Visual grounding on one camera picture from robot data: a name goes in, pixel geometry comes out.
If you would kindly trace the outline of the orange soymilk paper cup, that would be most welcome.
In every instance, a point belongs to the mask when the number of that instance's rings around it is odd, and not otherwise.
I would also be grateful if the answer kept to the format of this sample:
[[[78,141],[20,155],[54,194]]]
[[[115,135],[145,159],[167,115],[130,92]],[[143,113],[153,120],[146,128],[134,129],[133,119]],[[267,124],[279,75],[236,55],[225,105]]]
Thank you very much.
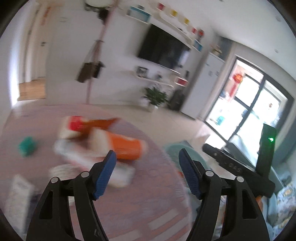
[[[93,128],[88,136],[88,148],[98,157],[112,150],[118,159],[134,161],[144,156],[149,147],[144,140]]]

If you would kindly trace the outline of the orange snack bag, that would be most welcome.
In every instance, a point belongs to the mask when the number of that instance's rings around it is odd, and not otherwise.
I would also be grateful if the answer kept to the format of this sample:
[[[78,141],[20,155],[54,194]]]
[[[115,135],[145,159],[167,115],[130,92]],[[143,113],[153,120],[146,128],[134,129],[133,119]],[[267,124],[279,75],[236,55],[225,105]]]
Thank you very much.
[[[88,137],[93,128],[108,130],[113,124],[119,121],[119,118],[110,118],[106,120],[82,120],[78,126],[78,132],[81,137]]]

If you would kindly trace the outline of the green tissue pack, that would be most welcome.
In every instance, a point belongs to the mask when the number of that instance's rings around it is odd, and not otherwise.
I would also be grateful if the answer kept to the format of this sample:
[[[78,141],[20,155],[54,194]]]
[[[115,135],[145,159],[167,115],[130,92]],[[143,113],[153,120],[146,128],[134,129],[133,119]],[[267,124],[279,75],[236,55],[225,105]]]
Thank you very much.
[[[30,156],[37,149],[37,142],[32,137],[25,137],[18,145],[22,157]]]

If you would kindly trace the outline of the sliding glass balcony door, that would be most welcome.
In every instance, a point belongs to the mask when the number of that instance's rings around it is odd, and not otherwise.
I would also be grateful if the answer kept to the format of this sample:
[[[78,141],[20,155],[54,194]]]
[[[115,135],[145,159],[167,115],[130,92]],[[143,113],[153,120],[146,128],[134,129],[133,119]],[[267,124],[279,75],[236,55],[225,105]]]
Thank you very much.
[[[243,81],[231,98],[233,75],[240,72],[244,73]],[[236,57],[219,96],[206,116],[205,123],[214,132],[206,143],[220,149],[237,135],[258,155],[263,125],[279,131],[293,101],[288,91],[263,70]]]

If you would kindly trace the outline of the red white paper cup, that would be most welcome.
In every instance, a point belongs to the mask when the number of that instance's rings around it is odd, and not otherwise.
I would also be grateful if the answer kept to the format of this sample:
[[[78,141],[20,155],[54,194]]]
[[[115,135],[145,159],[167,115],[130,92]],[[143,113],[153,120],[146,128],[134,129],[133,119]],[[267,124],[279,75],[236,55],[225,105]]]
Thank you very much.
[[[71,139],[79,137],[89,121],[90,119],[82,116],[66,116],[62,118],[58,128],[58,138]]]

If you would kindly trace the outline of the red chinese knot decoration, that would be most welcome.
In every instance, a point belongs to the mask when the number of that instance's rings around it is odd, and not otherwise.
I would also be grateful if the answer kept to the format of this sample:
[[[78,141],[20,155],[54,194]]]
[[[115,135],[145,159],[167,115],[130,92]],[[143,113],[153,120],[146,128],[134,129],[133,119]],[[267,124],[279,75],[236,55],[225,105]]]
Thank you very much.
[[[230,91],[231,98],[233,98],[234,95],[236,94],[236,91],[237,91],[239,85],[243,81],[243,78],[244,78],[244,73],[242,73],[242,72],[236,73],[233,75],[234,84],[233,84],[231,91]]]

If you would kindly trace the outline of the dark acoustic guitar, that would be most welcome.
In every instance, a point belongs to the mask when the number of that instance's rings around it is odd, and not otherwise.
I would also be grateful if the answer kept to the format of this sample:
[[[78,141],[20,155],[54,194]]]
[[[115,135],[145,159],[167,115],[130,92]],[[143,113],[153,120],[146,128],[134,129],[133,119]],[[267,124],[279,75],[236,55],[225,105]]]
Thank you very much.
[[[174,83],[174,80],[176,77],[182,77],[184,79],[186,79],[187,81],[189,80],[189,75],[190,75],[190,72],[189,70],[186,70],[185,71],[185,74],[184,76],[180,76],[180,75],[174,75],[173,78],[172,78],[172,82],[174,84],[174,91],[169,99],[169,102],[168,102],[168,108],[170,110],[175,110],[175,111],[179,111],[180,108],[181,108],[181,105],[183,104],[183,101],[184,101],[184,98],[185,98],[185,88],[187,87],[182,87],[182,86],[179,86],[179,85],[176,85]]]

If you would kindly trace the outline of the red white box shelf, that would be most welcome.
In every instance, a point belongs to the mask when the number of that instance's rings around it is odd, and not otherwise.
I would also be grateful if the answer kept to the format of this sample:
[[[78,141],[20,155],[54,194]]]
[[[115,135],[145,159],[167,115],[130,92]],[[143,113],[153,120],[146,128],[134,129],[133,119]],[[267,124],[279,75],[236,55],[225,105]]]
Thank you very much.
[[[182,87],[186,87],[188,85],[188,81],[182,77],[176,77],[174,83]]]

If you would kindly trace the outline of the potted green plant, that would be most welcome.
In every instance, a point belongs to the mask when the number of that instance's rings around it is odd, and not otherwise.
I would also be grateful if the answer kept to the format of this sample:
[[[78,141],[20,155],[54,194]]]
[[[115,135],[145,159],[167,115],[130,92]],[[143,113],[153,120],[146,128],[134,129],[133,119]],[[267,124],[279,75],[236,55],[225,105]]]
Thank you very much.
[[[144,88],[144,98],[148,100],[148,110],[153,113],[161,105],[168,102],[168,95],[166,92],[161,91],[159,88],[145,87]]]

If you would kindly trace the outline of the framed butterfly picture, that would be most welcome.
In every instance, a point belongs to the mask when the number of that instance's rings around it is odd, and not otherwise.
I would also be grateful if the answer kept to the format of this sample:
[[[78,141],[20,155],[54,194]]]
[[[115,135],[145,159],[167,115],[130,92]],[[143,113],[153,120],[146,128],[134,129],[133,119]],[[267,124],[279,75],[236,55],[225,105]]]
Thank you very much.
[[[136,75],[141,78],[147,78],[149,70],[145,67],[138,66],[136,69]]]

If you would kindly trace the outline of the small black bag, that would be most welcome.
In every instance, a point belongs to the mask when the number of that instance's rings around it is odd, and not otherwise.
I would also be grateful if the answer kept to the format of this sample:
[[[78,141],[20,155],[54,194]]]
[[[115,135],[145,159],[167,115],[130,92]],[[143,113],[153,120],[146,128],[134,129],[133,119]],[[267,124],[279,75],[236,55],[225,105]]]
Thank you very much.
[[[94,72],[93,72],[93,76],[92,76],[93,78],[98,78],[99,77],[101,68],[105,68],[104,63],[101,62],[101,61],[99,61],[98,63],[96,63],[94,65]]]

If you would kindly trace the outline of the blue white box shelf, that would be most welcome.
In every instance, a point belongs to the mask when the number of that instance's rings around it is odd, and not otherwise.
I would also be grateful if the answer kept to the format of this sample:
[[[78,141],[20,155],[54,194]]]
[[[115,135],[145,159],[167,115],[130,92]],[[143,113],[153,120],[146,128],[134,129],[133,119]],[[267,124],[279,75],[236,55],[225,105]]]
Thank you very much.
[[[151,19],[151,14],[144,11],[143,9],[139,9],[135,6],[130,6],[126,11],[126,15],[130,18],[136,19],[140,22],[148,24]]]

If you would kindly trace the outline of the pink coat rack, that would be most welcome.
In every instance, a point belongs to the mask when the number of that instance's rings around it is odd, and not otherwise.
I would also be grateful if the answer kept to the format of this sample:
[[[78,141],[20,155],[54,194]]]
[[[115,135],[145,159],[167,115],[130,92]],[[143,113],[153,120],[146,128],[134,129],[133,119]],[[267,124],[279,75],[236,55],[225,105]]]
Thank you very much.
[[[87,92],[86,92],[86,104],[90,104],[90,96],[91,96],[91,89],[92,89],[92,84],[93,84],[93,75],[95,73],[96,70],[96,65],[99,63],[100,61],[100,55],[101,55],[101,48],[102,45],[104,43],[104,37],[105,34],[107,32],[108,29],[108,25],[111,21],[112,15],[115,12],[115,10],[117,9],[117,7],[119,6],[121,0],[115,0],[112,3],[112,8],[109,10],[109,13],[106,17],[106,20],[102,26],[100,35],[99,35],[99,39],[96,42],[94,51],[93,51],[93,58],[92,58],[92,67],[91,67],[91,72],[90,72],[90,79],[88,80],[88,84],[87,84]]]

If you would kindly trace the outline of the white lower wall shelf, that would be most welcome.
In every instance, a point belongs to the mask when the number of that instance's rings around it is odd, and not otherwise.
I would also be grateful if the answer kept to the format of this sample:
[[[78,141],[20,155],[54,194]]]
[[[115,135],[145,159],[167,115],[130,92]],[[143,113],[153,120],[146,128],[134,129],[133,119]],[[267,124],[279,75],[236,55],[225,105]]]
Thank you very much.
[[[148,81],[148,82],[151,82],[151,83],[154,83],[154,84],[159,84],[159,85],[163,85],[163,86],[166,86],[166,87],[174,88],[173,85],[171,85],[169,83],[166,83],[166,82],[162,82],[162,81],[158,81],[158,80],[153,80],[151,78],[146,78],[146,77],[140,77],[134,71],[129,71],[129,73],[132,76],[134,76],[134,77],[136,77],[138,79],[145,80],[145,81]]]

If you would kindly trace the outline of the wall mounted black television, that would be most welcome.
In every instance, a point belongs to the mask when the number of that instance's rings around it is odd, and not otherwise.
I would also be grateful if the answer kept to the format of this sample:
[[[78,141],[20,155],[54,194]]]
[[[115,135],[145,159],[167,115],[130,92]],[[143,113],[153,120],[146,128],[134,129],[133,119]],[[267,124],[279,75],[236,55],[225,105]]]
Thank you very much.
[[[176,70],[182,68],[191,52],[191,48],[164,31],[151,25],[138,51],[137,57],[164,68]]]

